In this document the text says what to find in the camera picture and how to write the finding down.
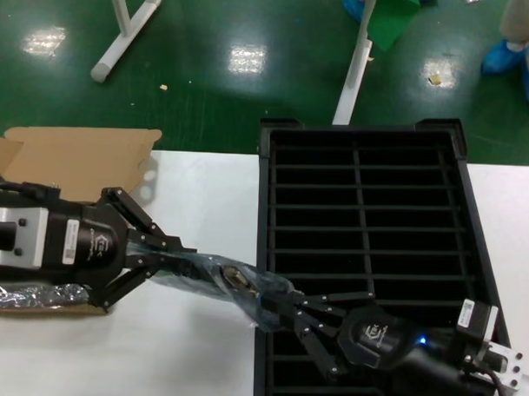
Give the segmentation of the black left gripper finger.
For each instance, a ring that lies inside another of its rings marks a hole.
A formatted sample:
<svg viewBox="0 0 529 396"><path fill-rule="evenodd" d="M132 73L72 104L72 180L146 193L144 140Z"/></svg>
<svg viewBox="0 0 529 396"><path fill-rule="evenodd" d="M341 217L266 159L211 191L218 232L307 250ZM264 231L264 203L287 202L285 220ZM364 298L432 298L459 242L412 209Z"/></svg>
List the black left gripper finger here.
<svg viewBox="0 0 529 396"><path fill-rule="evenodd" d="M126 264L123 274L118 275L106 286L91 290L92 306L109 311L119 300L137 289L147 279L162 270L178 267L180 260L168 255L147 253L127 256Z"/></svg>
<svg viewBox="0 0 529 396"><path fill-rule="evenodd" d="M161 252L197 253L195 248L184 247L179 237L165 234L123 188L104 188L100 201L111 205L128 223L128 242L149 246Z"/></svg>

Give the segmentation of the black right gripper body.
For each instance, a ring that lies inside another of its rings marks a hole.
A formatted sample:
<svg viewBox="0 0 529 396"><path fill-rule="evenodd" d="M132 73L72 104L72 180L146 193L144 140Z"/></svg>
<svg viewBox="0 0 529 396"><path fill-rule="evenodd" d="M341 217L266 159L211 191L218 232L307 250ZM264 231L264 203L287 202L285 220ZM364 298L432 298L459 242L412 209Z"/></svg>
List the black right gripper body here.
<svg viewBox="0 0 529 396"><path fill-rule="evenodd" d="M338 349L394 396L497 396L498 376L485 361L497 312L466 299L449 336L366 306L345 318Z"/></svg>

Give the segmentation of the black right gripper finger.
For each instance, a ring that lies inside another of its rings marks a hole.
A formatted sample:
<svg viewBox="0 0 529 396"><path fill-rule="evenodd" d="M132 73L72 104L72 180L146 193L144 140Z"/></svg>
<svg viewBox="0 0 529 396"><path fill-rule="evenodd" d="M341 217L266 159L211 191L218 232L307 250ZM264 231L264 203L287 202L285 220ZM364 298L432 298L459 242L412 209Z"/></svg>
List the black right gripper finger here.
<svg viewBox="0 0 529 396"><path fill-rule="evenodd" d="M331 353L336 344L336 328L300 309L281 314L280 324L294 332L325 380L337 380L346 374L346 366L339 361L336 352Z"/></svg>
<svg viewBox="0 0 529 396"><path fill-rule="evenodd" d="M305 295L294 290L284 300L284 319L303 322L343 320L348 310L372 304L374 300L372 292Z"/></svg>

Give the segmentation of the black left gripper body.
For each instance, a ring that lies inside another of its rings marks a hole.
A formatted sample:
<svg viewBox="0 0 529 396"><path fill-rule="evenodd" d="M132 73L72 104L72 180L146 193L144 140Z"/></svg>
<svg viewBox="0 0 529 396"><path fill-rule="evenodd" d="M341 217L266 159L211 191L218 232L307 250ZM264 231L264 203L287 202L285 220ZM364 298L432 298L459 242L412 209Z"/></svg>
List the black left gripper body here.
<svg viewBox="0 0 529 396"><path fill-rule="evenodd" d="M51 200L38 279L76 284L95 306L109 307L109 283L123 270L127 224L114 203Z"/></svg>

